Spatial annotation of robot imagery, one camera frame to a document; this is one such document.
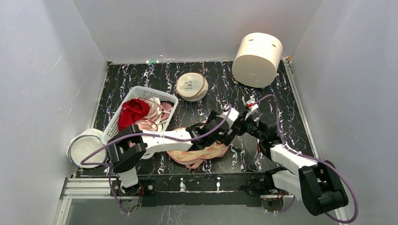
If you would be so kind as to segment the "pink floral mesh laundry bag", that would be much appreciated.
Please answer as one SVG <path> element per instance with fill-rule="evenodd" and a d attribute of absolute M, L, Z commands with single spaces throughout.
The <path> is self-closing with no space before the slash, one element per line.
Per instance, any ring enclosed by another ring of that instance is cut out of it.
<path fill-rule="evenodd" d="M 169 150 L 167 154 L 177 163 L 184 165 L 188 169 L 197 169 L 205 160 L 221 158 L 227 152 L 229 146 L 222 143 L 213 143 L 203 150 L 178 151 Z"/>

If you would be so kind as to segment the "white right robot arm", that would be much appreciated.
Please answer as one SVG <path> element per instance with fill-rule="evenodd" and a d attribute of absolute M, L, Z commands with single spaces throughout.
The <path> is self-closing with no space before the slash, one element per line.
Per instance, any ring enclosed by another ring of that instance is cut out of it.
<path fill-rule="evenodd" d="M 347 206 L 349 199 L 334 165 L 329 161 L 303 155 L 289 148 L 280 134 L 279 124 L 255 122 L 252 116 L 237 119 L 237 135 L 250 134 L 258 139 L 260 152 L 281 165 L 266 172 L 265 190 L 277 194 L 281 189 L 303 201 L 313 216 Z"/>

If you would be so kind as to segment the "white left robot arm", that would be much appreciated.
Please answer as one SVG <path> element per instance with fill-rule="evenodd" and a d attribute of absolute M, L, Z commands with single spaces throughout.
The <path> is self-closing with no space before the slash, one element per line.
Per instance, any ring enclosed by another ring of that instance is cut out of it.
<path fill-rule="evenodd" d="M 146 155 L 170 151 L 186 152 L 190 155 L 209 149 L 215 144 L 227 147 L 238 115 L 230 107 L 221 115 L 214 114 L 204 124 L 173 131 L 144 131 L 137 125 L 125 128 L 105 145 L 110 154 L 113 172 L 121 180 L 122 189 L 129 195 L 138 193 L 140 182 L 136 165 Z"/>

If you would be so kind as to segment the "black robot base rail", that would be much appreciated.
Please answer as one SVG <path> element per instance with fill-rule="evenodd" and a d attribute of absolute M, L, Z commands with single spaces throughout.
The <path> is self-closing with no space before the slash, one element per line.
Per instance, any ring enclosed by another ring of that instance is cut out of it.
<path fill-rule="evenodd" d="M 67 178 L 62 200 L 118 200 L 127 209 L 165 205 L 246 205 L 280 210 L 288 190 L 268 189 L 265 174 L 195 173 L 140 175 L 138 184 L 125 191 L 119 178 Z"/>

